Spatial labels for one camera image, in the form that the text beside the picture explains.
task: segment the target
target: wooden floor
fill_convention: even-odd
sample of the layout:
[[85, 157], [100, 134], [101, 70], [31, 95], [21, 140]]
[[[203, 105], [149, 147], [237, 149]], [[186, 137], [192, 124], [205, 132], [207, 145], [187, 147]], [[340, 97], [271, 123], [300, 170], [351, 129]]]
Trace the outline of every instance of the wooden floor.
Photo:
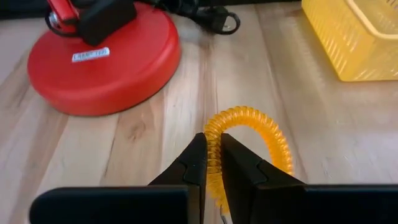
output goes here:
[[[30, 86], [42, 20], [0, 22], [0, 223], [26, 223], [34, 197], [54, 187], [146, 185], [210, 116], [236, 105], [280, 124], [304, 182], [398, 182], [398, 82], [340, 82], [298, 3], [230, 9], [242, 20], [231, 36], [174, 17], [183, 56], [172, 80], [99, 118], [59, 113]], [[269, 158], [254, 131], [229, 133]], [[205, 223], [220, 223], [207, 204]]]

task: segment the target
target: orange coiled spring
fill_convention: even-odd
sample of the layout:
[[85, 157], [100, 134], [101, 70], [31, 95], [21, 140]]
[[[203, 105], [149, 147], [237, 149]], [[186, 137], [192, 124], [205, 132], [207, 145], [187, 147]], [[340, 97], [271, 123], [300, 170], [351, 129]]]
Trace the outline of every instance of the orange coiled spring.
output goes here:
[[216, 204], [223, 209], [223, 213], [229, 212], [229, 207], [221, 170], [221, 134], [237, 125], [246, 125], [256, 130], [268, 146], [274, 166], [293, 175], [292, 156], [286, 138], [270, 117], [246, 106], [237, 106], [214, 115], [205, 125], [208, 150], [206, 189], [216, 199]]

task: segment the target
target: yellow basket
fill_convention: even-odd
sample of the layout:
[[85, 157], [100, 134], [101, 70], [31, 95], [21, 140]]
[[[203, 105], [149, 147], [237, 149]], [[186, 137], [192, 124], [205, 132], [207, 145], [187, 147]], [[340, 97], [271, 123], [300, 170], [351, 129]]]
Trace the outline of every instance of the yellow basket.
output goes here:
[[398, 80], [398, 0], [302, 0], [343, 81]]

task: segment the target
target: red round base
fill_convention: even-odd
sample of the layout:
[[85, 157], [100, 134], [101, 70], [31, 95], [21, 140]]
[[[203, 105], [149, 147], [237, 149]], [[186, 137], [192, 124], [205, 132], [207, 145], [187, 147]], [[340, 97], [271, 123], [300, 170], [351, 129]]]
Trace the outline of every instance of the red round base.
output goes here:
[[97, 47], [45, 33], [29, 55], [32, 86], [74, 115], [115, 113], [155, 94], [178, 67], [178, 33], [162, 11], [138, 2], [136, 9], [136, 19]]

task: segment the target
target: black cable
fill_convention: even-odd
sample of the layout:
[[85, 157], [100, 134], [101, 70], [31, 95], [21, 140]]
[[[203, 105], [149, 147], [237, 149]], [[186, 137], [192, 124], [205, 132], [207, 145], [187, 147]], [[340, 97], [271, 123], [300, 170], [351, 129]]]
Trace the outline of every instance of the black cable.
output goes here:
[[[171, 1], [171, 0], [157, 0], [157, 1], [138, 0], [138, 1], [153, 5], [156, 8], [159, 8], [161, 10], [179, 16], [190, 18], [191, 20], [196, 22], [199, 26], [201, 26], [203, 29], [215, 34], [221, 34], [221, 35], [233, 34], [239, 29], [241, 25], [241, 21], [238, 15], [236, 15], [233, 12], [229, 12], [225, 7], [212, 6], [212, 7], [199, 9], [198, 0], [192, 0], [192, 2], [187, 2], [189, 0], [178, 0], [177, 1], [178, 4], [176, 4], [176, 1]], [[95, 2], [96, 0], [91, 0], [91, 1], [85, 0], [83, 2], [80, 2], [79, 0], [74, 0], [72, 1], [72, 4], [75, 7], [84, 9], [90, 7]], [[77, 32], [70, 32], [70, 33], [62, 32], [59, 29], [53, 27], [53, 25], [51, 25], [50, 22], [50, 15], [51, 15], [51, 8], [48, 9], [46, 12], [45, 23], [54, 34], [57, 34], [61, 37], [78, 37]], [[235, 28], [232, 30], [224, 29], [226, 27], [225, 22], [228, 17], [232, 17], [236, 23]]]

